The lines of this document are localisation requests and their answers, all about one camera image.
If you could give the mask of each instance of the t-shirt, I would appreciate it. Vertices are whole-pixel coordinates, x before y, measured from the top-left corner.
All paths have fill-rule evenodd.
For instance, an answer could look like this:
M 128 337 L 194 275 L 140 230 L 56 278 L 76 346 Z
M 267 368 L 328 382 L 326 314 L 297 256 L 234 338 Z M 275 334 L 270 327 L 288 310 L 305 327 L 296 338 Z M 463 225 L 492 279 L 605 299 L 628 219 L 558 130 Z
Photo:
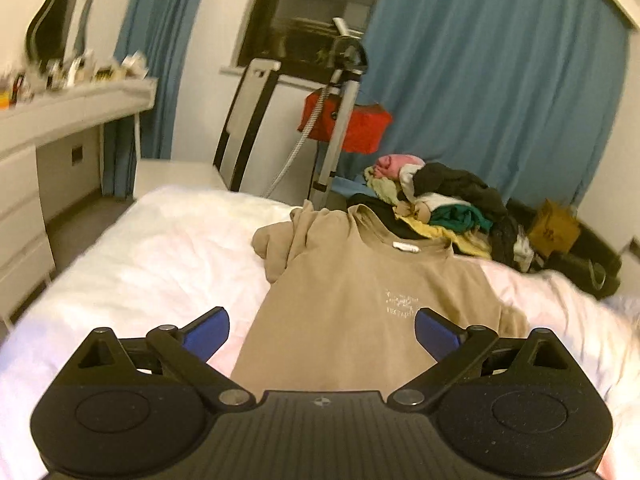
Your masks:
M 415 338 L 421 308 L 462 328 L 529 333 L 524 314 L 503 305 L 449 240 L 401 240 L 364 205 L 316 212 L 306 202 L 291 222 L 258 230 L 253 245 L 273 285 L 231 378 L 258 399 L 265 390 L 386 398 L 435 363 Z

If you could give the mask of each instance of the white bedding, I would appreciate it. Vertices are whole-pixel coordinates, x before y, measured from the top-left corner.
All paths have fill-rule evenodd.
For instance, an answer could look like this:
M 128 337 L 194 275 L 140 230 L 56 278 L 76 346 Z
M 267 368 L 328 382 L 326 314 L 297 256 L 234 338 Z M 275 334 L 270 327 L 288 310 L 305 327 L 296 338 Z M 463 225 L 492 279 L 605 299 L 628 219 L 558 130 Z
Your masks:
M 290 210 L 251 196 L 179 189 L 137 202 L 56 280 L 0 349 L 0 479 L 36 480 L 46 472 L 31 441 L 31 411 L 94 327 L 139 337 L 224 306 L 232 333 L 209 363 L 229 375 L 268 291 L 251 238 L 257 228 L 289 219 Z M 611 480 L 640 478 L 640 345 L 629 323 L 558 274 L 528 278 L 476 262 L 505 303 L 561 337 L 606 399 L 615 429 L 601 472 Z

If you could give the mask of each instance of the brown paper bag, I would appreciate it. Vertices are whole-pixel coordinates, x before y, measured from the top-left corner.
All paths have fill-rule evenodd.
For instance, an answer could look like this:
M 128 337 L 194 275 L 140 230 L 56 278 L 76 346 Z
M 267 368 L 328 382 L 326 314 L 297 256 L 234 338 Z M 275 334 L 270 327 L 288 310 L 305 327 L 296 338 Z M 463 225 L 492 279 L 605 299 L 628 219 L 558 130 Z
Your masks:
M 562 206 L 546 200 L 529 231 L 533 248 L 548 258 L 553 251 L 568 253 L 580 236 L 580 222 Z

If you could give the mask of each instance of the white desk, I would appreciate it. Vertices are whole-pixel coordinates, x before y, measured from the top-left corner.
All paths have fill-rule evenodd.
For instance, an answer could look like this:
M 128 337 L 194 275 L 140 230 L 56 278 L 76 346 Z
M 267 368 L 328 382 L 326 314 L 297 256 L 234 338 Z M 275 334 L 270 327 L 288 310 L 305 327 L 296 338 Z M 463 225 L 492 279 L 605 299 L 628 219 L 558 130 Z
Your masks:
M 55 267 L 40 206 L 36 148 L 150 110 L 156 85 L 155 79 L 87 84 L 0 110 L 0 319 L 8 321 Z M 102 170 L 100 151 L 100 175 Z

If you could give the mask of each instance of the curtain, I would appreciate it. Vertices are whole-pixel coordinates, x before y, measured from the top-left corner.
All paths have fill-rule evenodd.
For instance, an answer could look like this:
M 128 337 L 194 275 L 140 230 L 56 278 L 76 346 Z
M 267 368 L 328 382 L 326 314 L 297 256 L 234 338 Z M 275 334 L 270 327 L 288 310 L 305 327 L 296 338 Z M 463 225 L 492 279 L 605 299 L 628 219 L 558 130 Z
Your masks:
M 175 109 L 191 30 L 201 0 L 130 0 L 114 56 L 122 62 L 143 52 L 149 76 L 158 78 L 154 110 L 142 115 L 142 155 L 171 158 Z M 106 195 L 124 197 L 133 191 L 136 171 L 133 120 L 107 124 L 104 131 Z
M 380 155 L 471 171 L 537 206 L 579 203 L 609 137 L 628 23 L 609 0 L 379 0 L 362 100 L 394 115 Z

